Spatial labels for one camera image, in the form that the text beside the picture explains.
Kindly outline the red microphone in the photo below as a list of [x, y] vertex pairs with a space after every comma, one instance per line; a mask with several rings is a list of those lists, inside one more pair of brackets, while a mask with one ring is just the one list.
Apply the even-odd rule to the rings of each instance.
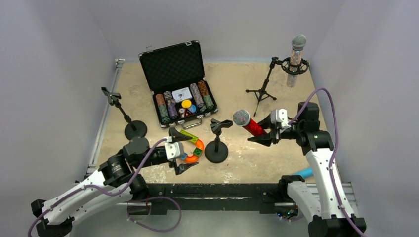
[[235, 125], [244, 128], [253, 136], [262, 136], [267, 134], [266, 131], [256, 123], [246, 110], [237, 110], [233, 115], [232, 119]]

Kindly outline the round-base mic stand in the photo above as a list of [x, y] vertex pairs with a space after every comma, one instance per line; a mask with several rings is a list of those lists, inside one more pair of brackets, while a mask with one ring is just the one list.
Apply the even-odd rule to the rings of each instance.
[[211, 131], [216, 135], [215, 139], [207, 144], [204, 153], [207, 160], [211, 163], [222, 163], [228, 157], [228, 147], [220, 140], [223, 128], [230, 128], [233, 125], [231, 120], [218, 121], [211, 119]]
[[131, 140], [135, 137], [145, 137], [148, 131], [146, 124], [140, 120], [132, 120], [124, 111], [120, 103], [122, 96], [117, 92], [110, 92], [106, 87], [101, 87], [101, 91], [107, 97], [109, 105], [118, 108], [122, 113], [124, 120], [127, 123], [124, 129], [126, 139]]

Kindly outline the blue microphone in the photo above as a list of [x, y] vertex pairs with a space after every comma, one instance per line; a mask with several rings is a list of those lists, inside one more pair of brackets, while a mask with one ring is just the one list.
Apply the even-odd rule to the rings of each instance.
[[299, 175], [303, 179], [307, 179], [313, 176], [313, 171], [312, 171], [312, 168], [306, 168], [306, 169], [303, 169], [294, 173], [294, 175]]

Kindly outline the glitter microphone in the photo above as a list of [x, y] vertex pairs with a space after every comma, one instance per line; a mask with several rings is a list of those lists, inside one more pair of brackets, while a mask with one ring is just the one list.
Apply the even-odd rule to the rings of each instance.
[[[299, 70], [299, 65], [301, 64], [302, 51], [306, 45], [306, 36], [305, 35], [296, 35], [292, 39], [292, 51], [290, 57], [290, 67], [289, 70], [292, 72], [297, 72]], [[287, 87], [293, 88], [296, 86], [296, 81], [298, 74], [288, 74], [287, 77]]]

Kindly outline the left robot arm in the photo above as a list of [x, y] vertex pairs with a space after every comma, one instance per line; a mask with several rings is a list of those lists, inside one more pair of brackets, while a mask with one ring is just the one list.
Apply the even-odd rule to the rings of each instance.
[[33, 201], [31, 209], [36, 219], [27, 235], [30, 237], [36, 230], [40, 237], [66, 237], [76, 221], [114, 204], [156, 200], [140, 170], [167, 163], [176, 175], [182, 174], [194, 166], [194, 163], [177, 164], [177, 159], [184, 155], [182, 142], [191, 139], [175, 128], [153, 146], [145, 137], [131, 138], [116, 154], [65, 193], [49, 200]]

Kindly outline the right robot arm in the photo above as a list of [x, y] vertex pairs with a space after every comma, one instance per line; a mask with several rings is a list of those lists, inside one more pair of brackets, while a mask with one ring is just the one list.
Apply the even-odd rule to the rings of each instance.
[[316, 103], [300, 102], [296, 120], [289, 121], [285, 109], [273, 110], [259, 123], [250, 121], [253, 136], [248, 141], [271, 146], [282, 139], [296, 140], [312, 169], [317, 195], [297, 175], [279, 181], [280, 195], [295, 202], [308, 222], [311, 237], [360, 237], [366, 222], [357, 217], [347, 198], [334, 161], [337, 143], [320, 129], [320, 109]]

